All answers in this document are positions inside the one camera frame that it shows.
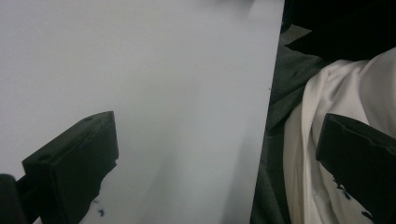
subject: gray fabric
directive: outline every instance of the gray fabric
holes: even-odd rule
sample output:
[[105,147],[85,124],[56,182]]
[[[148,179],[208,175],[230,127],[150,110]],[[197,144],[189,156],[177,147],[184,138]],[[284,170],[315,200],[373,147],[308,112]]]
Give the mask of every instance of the gray fabric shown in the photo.
[[266,129],[271,130],[303,99],[306,82],[329,62],[279,46]]
[[251,224],[290,224],[283,177],[283,128],[303,99],[305,84],[329,63],[279,46],[262,145]]

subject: white cloth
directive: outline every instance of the white cloth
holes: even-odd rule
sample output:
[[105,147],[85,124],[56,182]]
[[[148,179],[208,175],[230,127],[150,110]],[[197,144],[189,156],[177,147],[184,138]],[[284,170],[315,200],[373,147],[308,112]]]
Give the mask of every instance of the white cloth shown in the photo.
[[396,137],[396,49],[371,61],[337,61],[307,83],[285,126],[284,173],[293,224],[372,223],[366,210],[336,188],[315,159],[327,113],[360,120]]

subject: white fabric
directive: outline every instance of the white fabric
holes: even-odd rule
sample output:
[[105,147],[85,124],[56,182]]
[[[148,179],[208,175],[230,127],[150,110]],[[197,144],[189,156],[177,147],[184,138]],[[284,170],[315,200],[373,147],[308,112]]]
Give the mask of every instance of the white fabric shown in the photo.
[[336,188],[315,159],[327,113],[360,120],[396,137],[396,49],[371,61],[337,61],[306,85],[285,127],[284,173],[293,224],[372,223],[353,198]]

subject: white tabletop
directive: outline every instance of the white tabletop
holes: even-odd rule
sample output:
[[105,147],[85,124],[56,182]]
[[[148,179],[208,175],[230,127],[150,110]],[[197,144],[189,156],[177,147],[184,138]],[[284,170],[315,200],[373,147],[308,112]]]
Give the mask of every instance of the white tabletop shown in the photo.
[[282,7],[2,1],[0,173],[114,110],[118,166],[81,223],[248,223]]

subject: table surface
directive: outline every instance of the table surface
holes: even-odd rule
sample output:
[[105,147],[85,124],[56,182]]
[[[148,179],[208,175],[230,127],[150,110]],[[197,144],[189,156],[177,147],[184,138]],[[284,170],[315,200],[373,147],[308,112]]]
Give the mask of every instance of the table surface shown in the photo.
[[118,166],[81,223],[248,223],[282,7],[3,1],[0,173],[114,110]]

